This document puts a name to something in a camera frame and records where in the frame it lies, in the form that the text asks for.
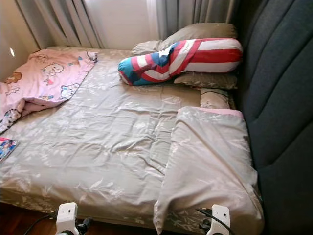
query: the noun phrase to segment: mattress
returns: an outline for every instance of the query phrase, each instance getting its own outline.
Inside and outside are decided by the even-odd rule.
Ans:
[[[153,228],[177,111],[199,106],[200,93],[173,84],[128,86],[117,65],[130,51],[92,51],[98,62],[71,100],[3,133],[20,145],[0,166],[0,200],[41,212],[74,201],[79,216]],[[165,229],[181,232],[182,221],[169,217]]]

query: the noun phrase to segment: wall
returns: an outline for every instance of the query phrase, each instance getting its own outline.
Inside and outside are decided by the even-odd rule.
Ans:
[[[0,81],[38,50],[14,0],[0,1]]]
[[[85,0],[87,11],[105,48],[132,49],[135,44],[158,40],[151,0]]]

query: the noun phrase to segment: dark gray headboard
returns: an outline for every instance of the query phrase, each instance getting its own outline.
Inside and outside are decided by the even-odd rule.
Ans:
[[[313,234],[313,0],[241,0],[236,26],[264,234]]]

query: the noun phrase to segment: pink cartoon blanket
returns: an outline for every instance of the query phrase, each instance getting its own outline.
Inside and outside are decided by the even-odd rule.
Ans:
[[[0,134],[33,111],[70,99],[97,59],[96,52],[44,49],[0,82]]]

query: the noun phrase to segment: striped bolster pillow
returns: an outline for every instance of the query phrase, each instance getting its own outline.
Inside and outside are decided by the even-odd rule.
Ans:
[[[226,73],[236,69],[242,51],[233,38],[184,40],[163,51],[126,58],[118,71],[129,85],[164,82],[185,71]]]

